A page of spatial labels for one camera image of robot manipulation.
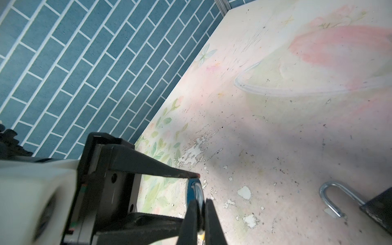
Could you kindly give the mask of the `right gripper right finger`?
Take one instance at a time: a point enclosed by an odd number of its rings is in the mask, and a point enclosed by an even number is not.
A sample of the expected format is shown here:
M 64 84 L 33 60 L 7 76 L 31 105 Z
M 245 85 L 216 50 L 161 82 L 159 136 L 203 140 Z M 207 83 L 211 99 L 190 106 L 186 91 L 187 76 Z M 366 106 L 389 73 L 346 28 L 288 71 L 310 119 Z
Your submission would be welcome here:
M 213 201 L 207 199 L 204 208 L 205 245 L 227 245 Z

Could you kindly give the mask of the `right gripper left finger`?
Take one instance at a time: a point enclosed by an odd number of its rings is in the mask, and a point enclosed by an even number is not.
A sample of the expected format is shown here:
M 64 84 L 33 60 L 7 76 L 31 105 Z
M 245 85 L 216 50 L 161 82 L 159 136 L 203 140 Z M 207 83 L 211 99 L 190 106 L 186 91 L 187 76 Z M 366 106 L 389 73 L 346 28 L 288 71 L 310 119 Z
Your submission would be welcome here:
M 203 229 L 204 202 L 190 201 L 178 235 L 177 245 L 197 245 Z

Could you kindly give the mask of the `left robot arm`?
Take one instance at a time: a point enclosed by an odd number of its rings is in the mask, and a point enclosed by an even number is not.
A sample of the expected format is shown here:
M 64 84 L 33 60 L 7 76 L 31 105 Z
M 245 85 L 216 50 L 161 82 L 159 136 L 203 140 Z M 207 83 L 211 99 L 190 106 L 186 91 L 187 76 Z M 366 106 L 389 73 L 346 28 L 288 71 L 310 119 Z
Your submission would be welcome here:
M 186 179 L 186 215 L 137 211 L 143 175 Z M 170 167 L 121 138 L 91 133 L 79 160 L 34 157 L 1 127 L 1 244 L 149 245 L 206 231 L 196 173 Z

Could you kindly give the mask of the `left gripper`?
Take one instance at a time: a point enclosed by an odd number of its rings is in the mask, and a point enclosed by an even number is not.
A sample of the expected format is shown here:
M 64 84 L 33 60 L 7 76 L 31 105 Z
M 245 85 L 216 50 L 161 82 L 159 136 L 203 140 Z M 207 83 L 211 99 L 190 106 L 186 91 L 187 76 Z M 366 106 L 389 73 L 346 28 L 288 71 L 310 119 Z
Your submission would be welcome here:
M 108 164 L 100 161 L 103 148 Z M 140 182 L 139 174 L 177 179 L 199 179 L 200 174 L 171 167 L 134 148 L 108 133 L 88 135 L 61 244 L 150 245 L 179 235 L 182 218 L 139 212 L 127 215 L 134 209 L 133 184 Z

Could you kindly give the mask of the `black padlock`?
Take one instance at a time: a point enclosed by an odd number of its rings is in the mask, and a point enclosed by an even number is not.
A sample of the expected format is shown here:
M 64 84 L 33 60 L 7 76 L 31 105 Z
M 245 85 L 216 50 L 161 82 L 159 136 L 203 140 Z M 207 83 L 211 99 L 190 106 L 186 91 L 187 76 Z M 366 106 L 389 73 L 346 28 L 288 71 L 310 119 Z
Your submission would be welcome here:
M 327 196 L 327 190 L 336 187 L 359 205 L 359 210 L 379 225 L 389 235 L 392 233 L 392 189 L 388 188 L 376 197 L 366 201 L 351 187 L 338 181 L 325 182 L 319 188 L 319 195 L 325 205 L 339 218 L 346 218 L 342 212 Z

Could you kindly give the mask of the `blue padlock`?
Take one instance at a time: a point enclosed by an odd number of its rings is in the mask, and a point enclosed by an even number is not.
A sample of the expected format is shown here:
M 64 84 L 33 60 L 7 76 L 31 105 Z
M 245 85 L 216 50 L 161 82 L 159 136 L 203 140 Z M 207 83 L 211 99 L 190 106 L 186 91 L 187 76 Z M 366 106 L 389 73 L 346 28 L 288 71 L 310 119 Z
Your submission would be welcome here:
M 191 201 L 196 200 L 199 208 L 199 214 L 202 214 L 205 205 L 203 188 L 200 179 L 188 179 L 186 184 L 185 203 L 186 208 L 189 207 Z

